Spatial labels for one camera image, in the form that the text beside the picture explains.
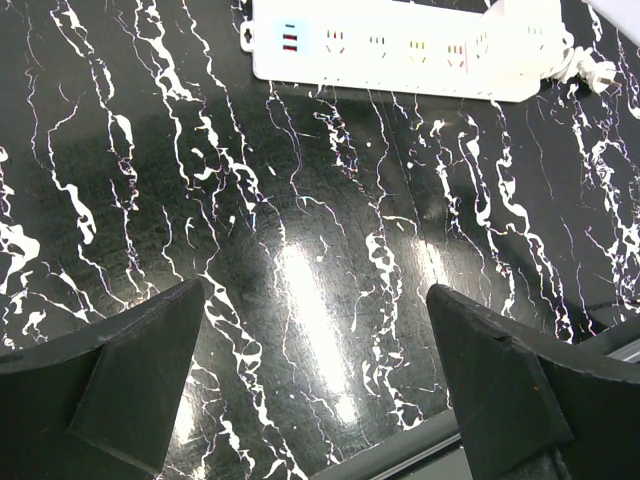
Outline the white grey plug adapter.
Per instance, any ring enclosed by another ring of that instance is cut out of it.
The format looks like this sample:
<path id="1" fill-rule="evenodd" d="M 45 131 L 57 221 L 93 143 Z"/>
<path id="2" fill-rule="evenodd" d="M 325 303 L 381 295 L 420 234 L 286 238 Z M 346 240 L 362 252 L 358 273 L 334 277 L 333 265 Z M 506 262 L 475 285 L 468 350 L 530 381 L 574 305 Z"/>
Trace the white grey plug adapter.
<path id="1" fill-rule="evenodd" d="M 561 3 L 497 1 L 466 39 L 468 73 L 491 83 L 540 78 L 565 50 Z"/>

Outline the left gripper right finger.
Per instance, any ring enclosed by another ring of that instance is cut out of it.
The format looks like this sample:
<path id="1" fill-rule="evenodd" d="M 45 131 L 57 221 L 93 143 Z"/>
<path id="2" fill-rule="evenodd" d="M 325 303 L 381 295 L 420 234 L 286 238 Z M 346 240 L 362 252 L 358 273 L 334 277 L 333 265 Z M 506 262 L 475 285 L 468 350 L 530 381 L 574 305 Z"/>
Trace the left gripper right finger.
<path id="1" fill-rule="evenodd" d="M 426 300 L 473 478 L 638 478 L 638 320 L 572 345 L 444 285 Z"/>

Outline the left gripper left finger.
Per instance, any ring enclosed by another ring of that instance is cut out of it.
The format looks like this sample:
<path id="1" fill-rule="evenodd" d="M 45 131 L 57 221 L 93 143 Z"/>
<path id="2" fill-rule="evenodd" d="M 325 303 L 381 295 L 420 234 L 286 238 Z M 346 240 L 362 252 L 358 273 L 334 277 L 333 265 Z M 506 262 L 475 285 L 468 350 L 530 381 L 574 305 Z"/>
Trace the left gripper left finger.
<path id="1" fill-rule="evenodd" d="M 1 358 L 4 479 L 153 479 L 164 466 L 203 316 L 183 281 Z"/>

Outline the white multicolour power strip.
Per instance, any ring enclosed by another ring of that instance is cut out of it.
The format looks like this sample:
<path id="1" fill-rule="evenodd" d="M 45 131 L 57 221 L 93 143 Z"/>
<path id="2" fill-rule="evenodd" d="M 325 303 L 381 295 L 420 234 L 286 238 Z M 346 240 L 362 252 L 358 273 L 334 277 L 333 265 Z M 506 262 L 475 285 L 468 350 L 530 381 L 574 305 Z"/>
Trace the white multicolour power strip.
<path id="1" fill-rule="evenodd" d="M 562 59 L 540 78 L 491 83 L 467 67 L 466 39 L 485 12 L 403 1 L 254 1 L 240 45 L 261 80 L 522 102 L 564 60 L 566 28 Z"/>

